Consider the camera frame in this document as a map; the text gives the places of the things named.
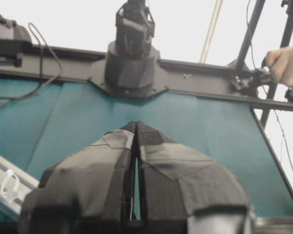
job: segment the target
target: teal surface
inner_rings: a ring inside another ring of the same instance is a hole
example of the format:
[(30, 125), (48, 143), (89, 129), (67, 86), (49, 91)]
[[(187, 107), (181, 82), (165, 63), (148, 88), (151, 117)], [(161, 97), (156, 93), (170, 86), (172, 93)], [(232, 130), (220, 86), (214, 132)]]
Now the teal surface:
[[(0, 95), (25, 93), (36, 85), (0, 80)], [(131, 101), (107, 97), (91, 84), (51, 85), (0, 111), (0, 155), (40, 179), (45, 168), (135, 120), (229, 168), (249, 193), (257, 215), (293, 215), (293, 200), (243, 103), (172, 93)]]

